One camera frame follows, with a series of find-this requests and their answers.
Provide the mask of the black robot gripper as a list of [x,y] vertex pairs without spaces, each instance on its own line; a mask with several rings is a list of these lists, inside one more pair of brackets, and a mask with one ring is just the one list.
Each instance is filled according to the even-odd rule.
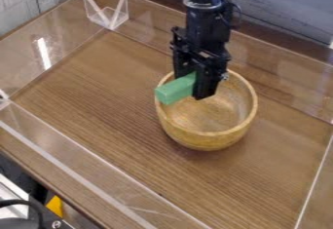
[[171,29],[173,70],[177,78],[195,71],[193,97],[199,100],[216,94],[228,75],[232,2],[183,0],[183,4],[186,25]]

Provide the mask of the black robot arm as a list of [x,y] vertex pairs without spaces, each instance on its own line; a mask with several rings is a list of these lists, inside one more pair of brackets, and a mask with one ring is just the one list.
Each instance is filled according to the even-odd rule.
[[199,100],[216,94],[221,81],[228,78],[232,55],[230,40],[234,10],[241,8],[232,0],[183,0],[185,26],[171,28],[173,69],[175,78],[194,74],[191,96]]

